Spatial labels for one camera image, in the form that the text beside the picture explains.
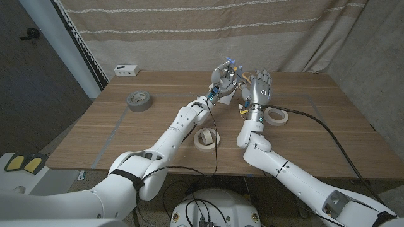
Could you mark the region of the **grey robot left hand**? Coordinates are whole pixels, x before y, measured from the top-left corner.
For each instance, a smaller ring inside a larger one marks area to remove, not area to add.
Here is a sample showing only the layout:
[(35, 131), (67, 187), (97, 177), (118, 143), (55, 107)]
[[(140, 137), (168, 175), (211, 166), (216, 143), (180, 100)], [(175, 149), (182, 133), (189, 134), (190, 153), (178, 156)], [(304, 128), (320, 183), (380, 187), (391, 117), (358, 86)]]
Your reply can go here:
[(207, 94), (212, 104), (219, 102), (229, 105), (237, 88), (237, 70), (235, 60), (226, 58), (211, 74), (210, 90)]

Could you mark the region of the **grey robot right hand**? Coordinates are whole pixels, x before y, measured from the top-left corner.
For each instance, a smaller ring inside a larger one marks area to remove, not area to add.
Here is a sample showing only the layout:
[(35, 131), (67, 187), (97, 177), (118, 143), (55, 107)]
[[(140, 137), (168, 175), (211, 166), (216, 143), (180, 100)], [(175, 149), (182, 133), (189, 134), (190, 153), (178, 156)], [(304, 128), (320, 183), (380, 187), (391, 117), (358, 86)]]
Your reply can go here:
[(259, 123), (263, 122), (264, 110), (272, 97), (272, 77), (264, 68), (256, 70), (256, 75), (250, 72), (243, 72), (242, 77), (250, 84), (250, 87), (242, 89), (243, 99), (249, 101), (250, 109), (247, 113), (247, 120)]

